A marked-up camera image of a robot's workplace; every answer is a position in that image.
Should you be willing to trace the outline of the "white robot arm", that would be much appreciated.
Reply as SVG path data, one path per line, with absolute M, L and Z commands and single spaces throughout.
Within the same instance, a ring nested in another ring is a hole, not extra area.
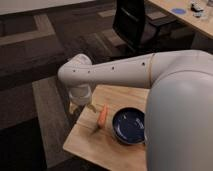
M 89 102 L 93 85 L 147 88 L 147 170 L 213 171 L 213 54 L 167 51 L 100 64 L 77 54 L 58 78 L 77 104 Z

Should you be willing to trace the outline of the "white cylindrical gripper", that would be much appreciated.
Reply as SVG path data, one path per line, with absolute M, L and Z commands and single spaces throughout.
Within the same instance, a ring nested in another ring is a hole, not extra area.
M 77 87 L 71 87 L 69 89 L 69 98 L 73 103 L 70 103 L 70 114 L 74 114 L 78 109 L 78 105 L 83 106 L 91 101 L 92 91 L 88 84 L 79 85 Z M 94 113 L 97 112 L 96 108 L 92 104 L 87 105 Z

